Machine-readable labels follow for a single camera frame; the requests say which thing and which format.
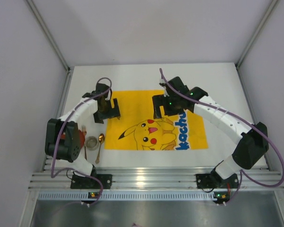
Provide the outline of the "gold spoon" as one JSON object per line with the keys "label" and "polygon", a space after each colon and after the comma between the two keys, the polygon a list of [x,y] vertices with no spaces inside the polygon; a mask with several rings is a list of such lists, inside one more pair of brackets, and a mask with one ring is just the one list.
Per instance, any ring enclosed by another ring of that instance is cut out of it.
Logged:
{"label": "gold spoon", "polygon": [[101,133],[98,137],[98,141],[99,141],[99,147],[98,147],[98,154],[95,160],[95,164],[98,164],[100,162],[100,151],[101,151],[101,146],[102,144],[105,142],[105,135],[103,133]]}

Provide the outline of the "copper fork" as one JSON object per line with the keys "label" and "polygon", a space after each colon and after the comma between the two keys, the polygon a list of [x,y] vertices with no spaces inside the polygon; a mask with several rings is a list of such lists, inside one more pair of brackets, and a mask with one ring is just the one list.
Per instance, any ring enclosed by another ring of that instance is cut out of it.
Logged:
{"label": "copper fork", "polygon": [[85,159],[87,160],[87,150],[86,150],[86,146],[85,146],[86,135],[87,135],[86,126],[85,126],[85,125],[82,125],[81,129],[82,129],[83,136],[84,136],[84,140],[83,140],[84,157],[85,157]]}

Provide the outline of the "yellow pikachu placemat cloth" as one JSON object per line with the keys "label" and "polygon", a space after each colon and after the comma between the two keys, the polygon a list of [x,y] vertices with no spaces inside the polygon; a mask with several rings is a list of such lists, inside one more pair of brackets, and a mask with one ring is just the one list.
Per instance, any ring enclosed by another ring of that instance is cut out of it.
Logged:
{"label": "yellow pikachu placemat cloth", "polygon": [[107,121],[105,149],[194,150],[207,149],[202,117],[185,111],[180,115],[153,117],[152,97],[160,90],[115,91],[120,118]]}

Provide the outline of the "small metal cup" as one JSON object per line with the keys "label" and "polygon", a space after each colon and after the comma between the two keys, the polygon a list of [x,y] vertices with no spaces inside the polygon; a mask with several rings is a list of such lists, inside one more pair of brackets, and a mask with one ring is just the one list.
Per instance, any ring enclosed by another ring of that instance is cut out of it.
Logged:
{"label": "small metal cup", "polygon": [[96,150],[99,147],[98,138],[96,138],[94,136],[86,137],[85,146],[90,151]]}

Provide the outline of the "red plastic plate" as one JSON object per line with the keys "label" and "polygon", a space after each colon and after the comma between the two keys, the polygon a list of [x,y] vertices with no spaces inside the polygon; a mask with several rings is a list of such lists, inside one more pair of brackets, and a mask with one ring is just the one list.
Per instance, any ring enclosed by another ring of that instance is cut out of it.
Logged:
{"label": "red plastic plate", "polygon": [[[85,143],[85,136],[86,133],[79,130],[79,136],[80,136],[80,148],[82,148],[84,146]],[[61,139],[64,140],[65,139],[65,132],[61,135]]]}

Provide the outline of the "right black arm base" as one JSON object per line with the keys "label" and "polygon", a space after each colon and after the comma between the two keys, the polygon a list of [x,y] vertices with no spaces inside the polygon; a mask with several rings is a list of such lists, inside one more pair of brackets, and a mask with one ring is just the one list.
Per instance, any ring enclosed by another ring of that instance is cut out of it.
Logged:
{"label": "right black arm base", "polygon": [[195,176],[198,189],[237,189],[239,185],[237,174],[233,174],[227,179],[222,179],[219,176],[213,177],[211,174],[196,174]]}

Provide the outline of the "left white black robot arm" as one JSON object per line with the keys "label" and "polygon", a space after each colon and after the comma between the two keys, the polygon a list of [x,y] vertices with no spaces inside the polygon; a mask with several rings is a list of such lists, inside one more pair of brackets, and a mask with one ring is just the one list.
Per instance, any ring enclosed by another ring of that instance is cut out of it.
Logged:
{"label": "left white black robot arm", "polygon": [[45,153],[53,158],[52,178],[64,170],[74,171],[87,178],[96,177],[95,166],[81,154],[85,136],[82,125],[86,122],[103,124],[106,119],[119,119],[121,114],[118,101],[111,97],[111,86],[98,82],[95,90],[85,93],[67,114],[48,121]]}

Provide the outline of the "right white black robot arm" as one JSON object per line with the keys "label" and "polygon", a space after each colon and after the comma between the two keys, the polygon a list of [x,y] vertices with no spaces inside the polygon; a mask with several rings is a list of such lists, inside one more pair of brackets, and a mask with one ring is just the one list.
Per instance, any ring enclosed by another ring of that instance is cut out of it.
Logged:
{"label": "right white black robot arm", "polygon": [[159,84],[164,88],[164,93],[152,98],[155,119],[163,115],[180,115],[189,110],[216,126],[236,144],[234,152],[210,173],[210,179],[216,185],[221,185],[241,169],[251,169],[267,152],[268,143],[262,137],[267,134],[264,124],[253,125],[235,118],[201,88],[189,89],[180,77],[170,81],[161,78]]}

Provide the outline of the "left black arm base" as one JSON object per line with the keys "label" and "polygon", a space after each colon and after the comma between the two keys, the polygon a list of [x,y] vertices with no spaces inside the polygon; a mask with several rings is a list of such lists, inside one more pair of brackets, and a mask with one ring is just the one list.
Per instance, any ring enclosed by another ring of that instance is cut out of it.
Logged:
{"label": "left black arm base", "polygon": [[[103,189],[110,189],[112,185],[111,174],[97,174],[96,178],[102,183]],[[93,179],[73,174],[71,189],[100,189],[100,184]]]}

